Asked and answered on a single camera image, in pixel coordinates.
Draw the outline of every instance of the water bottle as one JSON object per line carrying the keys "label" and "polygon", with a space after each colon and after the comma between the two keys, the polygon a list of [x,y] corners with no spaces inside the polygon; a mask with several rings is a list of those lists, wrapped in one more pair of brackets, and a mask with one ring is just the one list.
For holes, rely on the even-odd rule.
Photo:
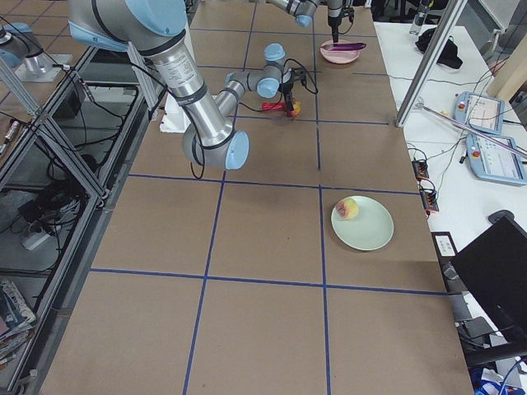
{"label": "water bottle", "polygon": [[421,0],[421,3],[417,9],[417,14],[415,14],[415,17],[413,18],[412,27],[410,28],[411,35],[419,35],[421,32],[422,25],[427,19],[429,6],[430,0]]}

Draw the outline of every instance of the black monitor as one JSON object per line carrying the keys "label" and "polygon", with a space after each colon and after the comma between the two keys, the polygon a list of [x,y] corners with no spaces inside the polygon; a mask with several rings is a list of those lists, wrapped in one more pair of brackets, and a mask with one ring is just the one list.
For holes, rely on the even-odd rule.
{"label": "black monitor", "polygon": [[450,261],[508,342],[527,340],[527,232],[504,216]]}

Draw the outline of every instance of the round plate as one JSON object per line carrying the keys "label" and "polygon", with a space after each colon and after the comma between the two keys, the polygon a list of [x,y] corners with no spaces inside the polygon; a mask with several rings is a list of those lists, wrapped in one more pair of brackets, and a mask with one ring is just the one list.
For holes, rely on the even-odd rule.
{"label": "round plate", "polygon": [[[359,54],[361,51],[328,51],[327,49],[323,49],[322,46],[326,44],[332,44],[333,41],[329,40],[325,43],[322,43],[320,46],[320,53],[326,59],[328,62],[331,63],[338,63],[338,64],[344,64],[344,63],[351,63],[355,59],[359,57]],[[340,39],[338,41],[339,44],[350,44],[350,41],[346,41],[345,39]]]}
{"label": "round plate", "polygon": [[379,249],[392,239],[394,220],[382,204],[365,196],[350,196],[359,206],[359,213],[344,220],[335,207],[331,225],[337,236],[347,245],[363,251]]}

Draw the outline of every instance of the white table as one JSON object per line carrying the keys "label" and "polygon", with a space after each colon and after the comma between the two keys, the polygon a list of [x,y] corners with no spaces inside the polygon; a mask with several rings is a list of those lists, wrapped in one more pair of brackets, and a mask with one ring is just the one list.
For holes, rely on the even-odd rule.
{"label": "white table", "polygon": [[[425,31],[430,26],[423,26]],[[402,102],[411,81],[393,77],[413,78],[422,55],[415,46],[417,38],[408,33],[409,25],[379,23],[375,28],[379,36],[380,47],[390,78],[394,98],[398,106]],[[488,70],[486,63],[479,55],[478,49],[466,29],[456,26],[452,34],[459,48],[459,57],[463,66],[454,70],[445,66],[434,67],[430,78],[457,83],[476,82]],[[476,89],[479,93],[488,79]],[[422,91],[425,104],[437,111],[448,111],[449,115],[455,102],[455,94],[471,91],[475,84],[456,86],[444,82],[429,81]],[[514,111],[504,114],[505,119],[518,121]],[[404,125],[407,142],[434,156],[451,148],[459,139],[460,130],[438,119],[432,114],[417,110],[410,115]],[[527,133],[521,126],[504,124],[503,135],[513,137],[523,148],[527,147]],[[431,231],[449,231],[458,250],[463,249],[473,239],[490,226],[488,215],[501,209],[515,214],[515,220],[527,229],[527,186],[516,187],[476,179],[469,168],[469,161],[462,165],[459,159],[465,153],[465,144],[457,147],[452,163],[444,172],[450,161],[450,153],[433,158],[428,162],[431,180],[440,187],[438,205],[439,213],[430,216],[428,224]]]}

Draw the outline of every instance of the screen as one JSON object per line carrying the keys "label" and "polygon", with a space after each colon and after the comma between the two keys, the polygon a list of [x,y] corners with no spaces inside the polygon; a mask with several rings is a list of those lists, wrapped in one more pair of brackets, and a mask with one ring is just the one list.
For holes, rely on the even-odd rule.
{"label": "screen", "polygon": [[[485,173],[499,175],[509,179],[522,179],[519,168],[520,164],[516,159],[516,155],[480,136],[477,136],[476,140],[479,145],[479,151],[481,152],[481,161]],[[494,140],[511,146],[511,142],[506,138],[494,137]]]}
{"label": "screen", "polygon": [[502,217],[450,262],[505,339],[527,339],[527,233]]}
{"label": "screen", "polygon": [[497,130],[499,113],[500,102],[498,100],[479,95],[469,95],[468,119],[465,122],[470,125]]}

